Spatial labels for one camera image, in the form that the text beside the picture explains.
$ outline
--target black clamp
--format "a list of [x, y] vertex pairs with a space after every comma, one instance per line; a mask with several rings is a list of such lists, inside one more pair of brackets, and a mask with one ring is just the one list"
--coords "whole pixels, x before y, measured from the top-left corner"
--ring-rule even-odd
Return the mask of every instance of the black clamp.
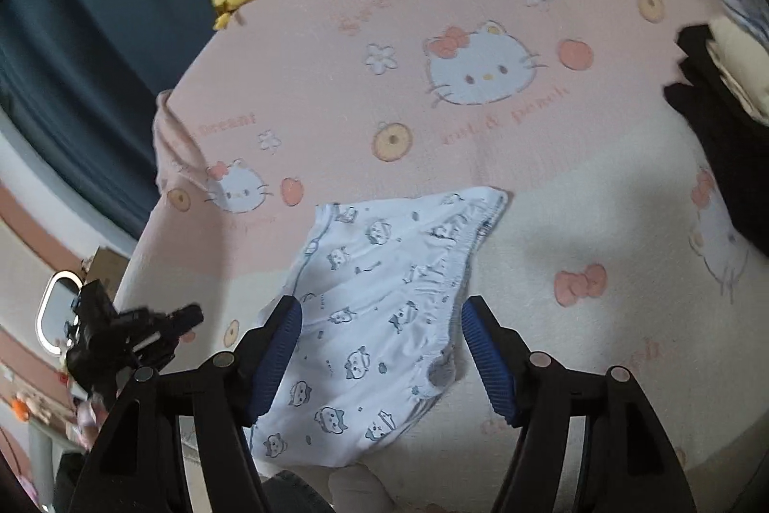
[[192, 513], [178, 422], [190, 415], [213, 512], [268, 513], [243, 428], [270, 408], [300, 331], [301, 306], [285, 296], [234, 352], [191, 371], [134, 371], [88, 456], [71, 512]]
[[492, 513], [551, 513], [569, 421], [585, 416], [573, 513], [696, 513], [686, 476], [641, 386], [624, 367], [568, 370], [501, 327], [480, 296], [462, 330], [495, 412], [523, 430]]
[[179, 338], [203, 321], [194, 303], [168, 315], [145, 307], [118, 313], [97, 280], [83, 286], [72, 311], [75, 322], [65, 325], [67, 370], [89, 396], [101, 395], [108, 410], [117, 397], [118, 375], [143, 366], [162, 370]]

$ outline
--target bed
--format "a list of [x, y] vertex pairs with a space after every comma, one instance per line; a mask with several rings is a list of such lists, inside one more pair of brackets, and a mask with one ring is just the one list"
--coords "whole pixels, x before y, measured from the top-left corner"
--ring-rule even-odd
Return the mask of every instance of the bed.
[[[661, 94], [679, 78], [678, 30], [717, 13], [716, 0], [255, 0], [159, 96], [162, 196], [116, 304], [201, 303], [171, 366], [195, 367], [279, 293], [316, 205], [506, 190], [468, 293], [568, 367], [632, 370], [699, 509], [722, 511], [766, 449], [769, 268]], [[476, 73], [466, 53], [488, 38], [514, 41], [520, 67]], [[238, 168], [253, 196], [233, 207], [212, 183]], [[601, 294], [570, 289], [597, 266]], [[399, 499], [480, 512], [516, 433], [460, 339], [455, 355], [447, 394], [364, 462]], [[572, 445], [561, 504], [578, 465]]]

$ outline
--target cartoon print diaper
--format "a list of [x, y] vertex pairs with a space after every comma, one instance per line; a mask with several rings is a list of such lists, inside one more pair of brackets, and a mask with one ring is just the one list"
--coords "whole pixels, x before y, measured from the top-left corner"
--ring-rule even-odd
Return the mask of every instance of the cartoon print diaper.
[[471, 188], [318, 207], [284, 292], [301, 302], [301, 336], [248, 435], [264, 441], [257, 460], [341, 467], [430, 409], [454, 381], [450, 325], [470, 255], [507, 202]]

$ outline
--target wall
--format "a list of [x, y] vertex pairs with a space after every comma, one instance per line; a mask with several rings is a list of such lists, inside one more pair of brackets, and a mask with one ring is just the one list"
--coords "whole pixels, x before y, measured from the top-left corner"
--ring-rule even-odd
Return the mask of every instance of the wall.
[[13, 436], [25, 454], [29, 454], [29, 424], [19, 420], [5, 402], [0, 402], [0, 427]]
[[[13, 370], [14, 374], [32, 385], [43, 394], [56, 400], [65, 407], [72, 405], [69, 391], [59, 380], [58, 371], [32, 354], [18, 343], [11, 335], [0, 329], [0, 361]], [[0, 395], [4, 394], [5, 381], [0, 385]]]
[[80, 271], [81, 258], [40, 226], [1, 181], [0, 218], [49, 267], [76, 274]]
[[[59, 367], [58, 359], [43, 349], [35, 333], [37, 309], [52, 275], [53, 270], [0, 223], [0, 327], [32, 354]], [[0, 338], [0, 359], [5, 344]]]
[[24, 476], [32, 482], [32, 467], [22, 443], [2, 423], [0, 423], [0, 453], [16, 476]]
[[131, 257], [136, 241], [64, 183], [0, 110], [0, 180], [49, 234], [78, 257], [106, 246]]

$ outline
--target hello kitty print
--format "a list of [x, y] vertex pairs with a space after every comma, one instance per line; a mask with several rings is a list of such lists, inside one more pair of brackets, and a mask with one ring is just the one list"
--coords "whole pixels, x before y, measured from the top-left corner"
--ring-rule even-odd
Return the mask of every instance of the hello kitty print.
[[495, 103], [521, 92], [537, 76], [536, 53], [487, 20], [465, 33], [450, 26], [439, 38], [424, 43], [431, 92], [455, 105]]
[[242, 159], [236, 159], [229, 165], [218, 161], [206, 169], [205, 173], [208, 200], [228, 213], [253, 211], [264, 203], [269, 194], [261, 177]]
[[747, 267], [750, 248], [737, 233], [710, 171], [701, 169], [691, 190], [697, 220], [691, 227], [691, 249], [705, 261], [707, 271], [720, 285], [721, 295], [733, 303], [734, 290]]

